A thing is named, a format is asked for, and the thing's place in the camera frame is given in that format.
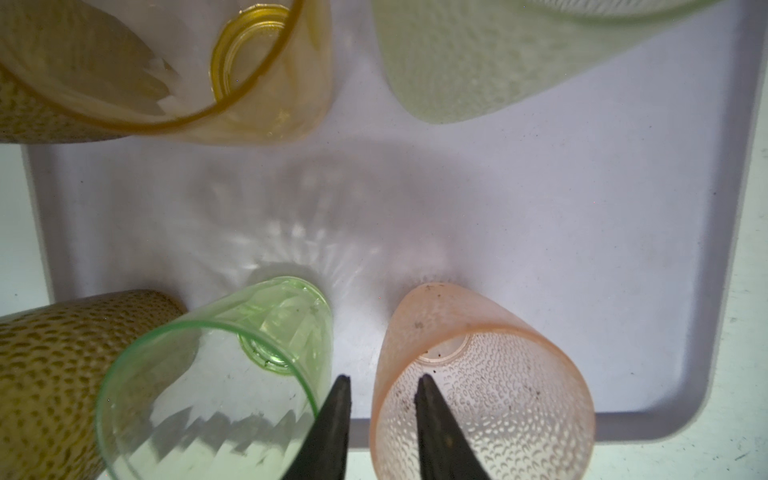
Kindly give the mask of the pale green large glass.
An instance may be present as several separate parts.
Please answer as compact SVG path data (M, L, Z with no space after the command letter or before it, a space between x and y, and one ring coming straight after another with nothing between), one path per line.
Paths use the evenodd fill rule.
M547 90L706 7L704 1L374 1L383 68L432 124Z

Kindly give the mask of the pink glass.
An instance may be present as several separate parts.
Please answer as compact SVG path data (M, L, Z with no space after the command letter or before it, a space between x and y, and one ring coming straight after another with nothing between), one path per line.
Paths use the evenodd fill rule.
M596 414L572 360L494 301L442 282L400 302L380 352L370 453L381 479L419 475L415 396L433 378L483 469L494 479L579 479Z

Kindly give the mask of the amber yellow glass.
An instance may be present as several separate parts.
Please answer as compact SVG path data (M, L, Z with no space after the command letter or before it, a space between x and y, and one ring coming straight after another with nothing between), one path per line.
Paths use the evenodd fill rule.
M1 68L56 111L126 136L277 144L333 97L326 1L5 1Z

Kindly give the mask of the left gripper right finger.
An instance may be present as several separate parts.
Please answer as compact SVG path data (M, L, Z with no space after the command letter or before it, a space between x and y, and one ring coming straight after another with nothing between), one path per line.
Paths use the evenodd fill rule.
M421 478L488 480L431 375L419 379L414 404Z

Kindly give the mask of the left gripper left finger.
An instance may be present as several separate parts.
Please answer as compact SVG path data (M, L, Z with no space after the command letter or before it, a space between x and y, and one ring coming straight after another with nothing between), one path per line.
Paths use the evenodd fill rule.
M351 379L339 375L284 480L345 478L351 406Z

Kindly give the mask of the brown textured glass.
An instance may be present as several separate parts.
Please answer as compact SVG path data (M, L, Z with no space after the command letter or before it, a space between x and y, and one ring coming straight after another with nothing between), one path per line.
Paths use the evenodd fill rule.
M122 138L68 117L28 92L1 68L1 143L69 144Z
M95 479L100 384L136 339L186 311L174 297L129 290L55 303L1 320L1 476Z

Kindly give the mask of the bright green glass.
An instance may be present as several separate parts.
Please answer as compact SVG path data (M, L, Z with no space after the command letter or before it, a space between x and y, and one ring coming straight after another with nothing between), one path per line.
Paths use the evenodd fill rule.
M151 330L108 369L95 431L112 479L278 479L330 390L333 316L293 276Z

